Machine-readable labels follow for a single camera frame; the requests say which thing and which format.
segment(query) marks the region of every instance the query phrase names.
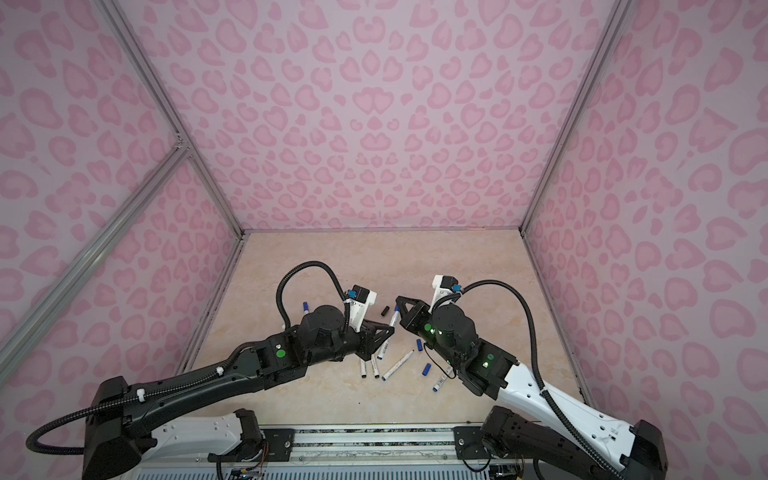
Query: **cable hose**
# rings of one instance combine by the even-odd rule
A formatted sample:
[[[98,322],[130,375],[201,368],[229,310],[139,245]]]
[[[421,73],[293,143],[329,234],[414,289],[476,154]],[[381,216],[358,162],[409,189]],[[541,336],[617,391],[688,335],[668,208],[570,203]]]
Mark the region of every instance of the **cable hose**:
[[[470,283],[465,288],[462,289],[461,293],[462,295],[466,294],[469,290],[472,290],[474,288],[477,288],[481,285],[497,285],[501,286],[510,292],[512,292],[520,301],[520,304],[523,306],[523,310],[525,311],[525,318],[528,321],[528,336],[531,339],[531,371],[533,372],[533,378],[536,381],[536,385],[539,390],[542,390],[544,385],[544,380],[541,378],[541,373],[538,370],[538,346],[536,344],[536,328],[533,323],[533,316],[531,315],[531,309],[528,307],[528,303],[525,301],[525,298],[518,292],[512,285],[509,285],[507,283],[504,283],[500,280],[480,280],[478,282]],[[566,430],[568,430],[568,433],[573,436],[574,439],[576,439],[576,442],[580,445],[580,447],[590,456],[592,459],[606,472],[611,473],[617,478],[623,478],[621,476],[621,473],[608,461],[605,459],[605,457],[594,449],[592,445],[590,445],[589,442],[587,442],[587,439],[584,438],[584,436],[579,432],[576,427],[573,426],[570,420],[568,420],[568,417],[565,416],[562,410],[560,410],[560,407],[558,404],[554,401],[552,398],[552,395],[550,395],[549,391],[544,390],[541,392],[541,396],[544,397],[544,400],[547,401],[547,404],[549,405],[549,408],[552,409],[552,412],[554,412],[555,416],[558,417],[560,422],[563,424]]]
[[[541,469],[538,467],[538,458],[533,459],[533,471],[536,473],[538,480],[544,480],[544,476],[541,474]]]
[[[230,366],[232,366],[232,363],[234,363],[235,360],[237,360],[237,357],[245,350],[250,348],[251,346],[255,346],[256,342],[245,342],[240,344],[233,352],[225,359],[220,365],[223,369],[228,369]],[[179,390],[189,389],[198,385],[202,385],[205,382],[209,382],[210,380],[218,378],[218,373],[214,369],[213,372],[208,373],[207,375],[200,377],[197,380],[194,380],[192,382],[183,383],[181,385],[177,386],[171,386],[171,387],[165,387],[162,389],[152,390],[150,392],[146,392],[144,394],[144,398],[150,398],[160,395],[167,395],[169,393],[174,393]],[[33,452],[37,453],[44,453],[46,455],[83,455],[85,453],[84,447],[61,447],[56,445],[46,445],[45,443],[40,443],[40,437],[45,435],[46,433],[56,430],[57,428],[66,425],[68,423],[74,422],[75,420],[83,419],[85,417],[94,415],[95,413],[100,412],[106,412],[108,410],[116,409],[117,407],[121,407],[123,405],[127,405],[129,403],[138,402],[137,396],[127,397],[119,400],[111,400],[110,402],[104,402],[99,403],[98,405],[90,406],[86,409],[78,410],[77,412],[70,413],[69,415],[64,415],[63,417],[59,417],[56,420],[52,420],[39,429],[32,432],[29,437],[27,437],[26,445],[27,448],[30,449]]]
[[[434,313],[437,307],[441,306],[445,302],[450,302],[451,300],[458,300],[462,297],[462,294],[460,292],[456,293],[449,293],[448,295],[438,298],[435,302],[435,305],[432,306],[432,312]]]
[[[221,455],[216,455],[216,479],[224,480],[224,475],[221,473]]]
[[[330,266],[327,266],[323,262],[319,262],[317,260],[311,260],[309,262],[304,262],[299,265],[296,265],[294,268],[290,269],[288,273],[283,277],[283,279],[278,283],[277,285],[277,292],[275,293],[275,302],[277,303],[277,311],[280,312],[280,316],[283,317],[283,321],[286,324],[286,330],[290,328],[290,318],[288,318],[288,313],[286,312],[285,307],[283,306],[283,290],[286,287],[286,284],[288,284],[288,280],[290,280],[294,275],[296,275],[301,270],[304,270],[305,268],[309,268],[311,266],[317,266],[319,268],[322,268],[323,270],[328,273],[328,276],[331,277],[331,281],[333,281],[333,286],[336,288],[336,292],[341,297],[341,301],[345,301],[348,297],[348,295],[344,292],[344,290],[341,287],[341,284],[339,283],[339,279],[336,278],[336,274],[331,270]],[[349,325],[349,304],[344,304],[344,327],[342,328],[342,333],[346,332],[346,328]]]

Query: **beige floor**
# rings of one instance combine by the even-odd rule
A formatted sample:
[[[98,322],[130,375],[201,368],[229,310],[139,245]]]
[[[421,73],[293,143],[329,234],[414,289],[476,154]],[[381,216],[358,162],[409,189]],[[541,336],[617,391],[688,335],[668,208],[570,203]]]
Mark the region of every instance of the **beige floor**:
[[[225,358],[241,342],[282,331],[275,289],[288,270],[307,260],[330,265],[345,290],[357,283],[376,291],[379,297],[368,318],[378,321],[384,306],[390,305],[389,321],[398,295],[431,301],[435,274],[455,276],[462,285],[488,278],[510,283],[533,312],[544,379],[580,398],[517,230],[254,233],[195,367]],[[324,303],[342,306],[333,284],[317,268],[292,278],[283,298],[294,324],[303,315],[303,301],[309,302],[310,309]],[[498,287],[480,287],[462,298],[461,307],[475,321],[481,337],[530,363],[528,327],[514,296]],[[380,362],[382,373],[414,348],[415,337],[398,326]],[[442,359],[435,360],[445,365]],[[428,361],[417,350],[389,381],[383,382],[372,375],[361,379],[359,360],[350,356],[341,363],[311,366],[302,379],[218,402],[195,415],[223,415],[248,408],[263,425],[482,422],[493,400],[472,395],[458,379],[433,392],[440,372],[433,365],[429,376],[423,377],[421,372]]]

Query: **pink wall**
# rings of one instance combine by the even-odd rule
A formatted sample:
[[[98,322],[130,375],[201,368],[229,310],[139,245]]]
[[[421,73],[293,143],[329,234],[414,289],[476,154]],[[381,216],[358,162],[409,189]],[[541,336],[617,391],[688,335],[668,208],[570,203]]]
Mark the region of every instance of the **pink wall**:
[[[87,0],[0,6],[0,346],[170,150]]]
[[[135,383],[173,375],[233,241],[182,164],[0,392],[0,477],[80,478],[81,456],[31,453],[26,436],[89,406],[113,376]],[[83,431],[80,421],[43,441],[82,445]]]
[[[662,429],[672,479],[768,475],[766,18],[642,2],[531,236],[592,395]]]
[[[273,229],[519,225],[613,0],[121,4]]]

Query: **metal plate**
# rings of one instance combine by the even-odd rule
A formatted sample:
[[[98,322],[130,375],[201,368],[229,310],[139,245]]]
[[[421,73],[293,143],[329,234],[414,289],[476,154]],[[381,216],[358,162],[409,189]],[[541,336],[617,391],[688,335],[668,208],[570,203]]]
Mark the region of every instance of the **metal plate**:
[[[482,445],[480,427],[453,427],[456,458],[459,460],[487,460],[488,452]]]
[[[293,429],[264,429],[264,439],[270,446],[266,456],[268,462],[288,462],[293,450]]]

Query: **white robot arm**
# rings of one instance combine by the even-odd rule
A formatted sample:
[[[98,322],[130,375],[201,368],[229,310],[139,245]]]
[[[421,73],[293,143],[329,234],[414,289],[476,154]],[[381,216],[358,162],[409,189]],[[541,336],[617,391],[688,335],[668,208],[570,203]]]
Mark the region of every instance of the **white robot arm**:
[[[463,294],[481,285],[501,286],[520,300],[531,334],[530,368],[512,354],[480,338],[475,323],[456,305]],[[435,276],[432,286],[435,294],[430,305],[403,296],[397,298],[402,318],[400,325],[420,336],[427,348],[439,353],[470,391],[478,396],[486,394],[515,411],[538,419],[578,445],[614,477],[621,476],[629,465],[637,463],[640,447],[650,449],[648,456],[657,458],[658,468],[666,471],[664,444],[656,427],[644,421],[631,425],[615,419],[544,382],[536,364],[538,355],[531,312],[517,290],[498,280],[483,280],[462,289],[456,278],[442,275]],[[638,438],[640,427],[643,438]],[[647,469],[656,467],[654,463]],[[633,472],[642,468],[642,465],[633,467]]]

